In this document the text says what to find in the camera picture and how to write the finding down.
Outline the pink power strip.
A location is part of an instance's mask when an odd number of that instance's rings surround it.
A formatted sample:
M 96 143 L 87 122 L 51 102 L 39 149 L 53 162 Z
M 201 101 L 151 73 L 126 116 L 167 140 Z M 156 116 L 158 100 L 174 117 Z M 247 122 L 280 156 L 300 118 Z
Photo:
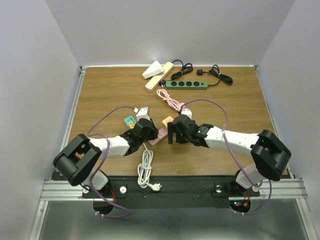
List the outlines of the pink power strip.
M 151 145 L 151 146 L 155 146 L 156 144 L 158 144 L 159 142 L 161 142 L 165 137 L 168 136 L 168 133 L 167 131 L 164 129 L 164 128 L 160 128 L 158 130 L 158 134 L 157 134 L 157 137 L 153 140 L 148 140 L 148 143 Z

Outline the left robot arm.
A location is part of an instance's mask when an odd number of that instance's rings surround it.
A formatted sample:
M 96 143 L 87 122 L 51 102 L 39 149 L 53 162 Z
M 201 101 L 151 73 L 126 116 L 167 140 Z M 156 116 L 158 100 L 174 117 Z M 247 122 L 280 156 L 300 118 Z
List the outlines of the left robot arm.
M 100 197 L 106 197 L 111 193 L 111 184 L 106 174 L 95 168 L 98 159 L 131 155 L 146 141 L 156 139 L 158 133 L 152 120 L 141 118 L 133 128 L 115 137 L 88 138 L 79 134 L 52 164 L 71 186 L 89 186 Z

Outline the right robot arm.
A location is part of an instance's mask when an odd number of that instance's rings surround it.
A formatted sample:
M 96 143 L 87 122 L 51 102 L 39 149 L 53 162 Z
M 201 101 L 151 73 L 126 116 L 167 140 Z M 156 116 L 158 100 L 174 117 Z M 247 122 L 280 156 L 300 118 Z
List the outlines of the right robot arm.
M 220 129 L 211 124 L 197 125 L 185 114 L 167 124 L 168 143 L 191 143 L 197 147 L 219 148 L 251 156 L 253 164 L 241 168 L 235 180 L 230 182 L 231 192 L 242 195 L 263 180 L 279 181 L 292 156 L 291 151 L 270 130 L 261 133 L 240 133 Z

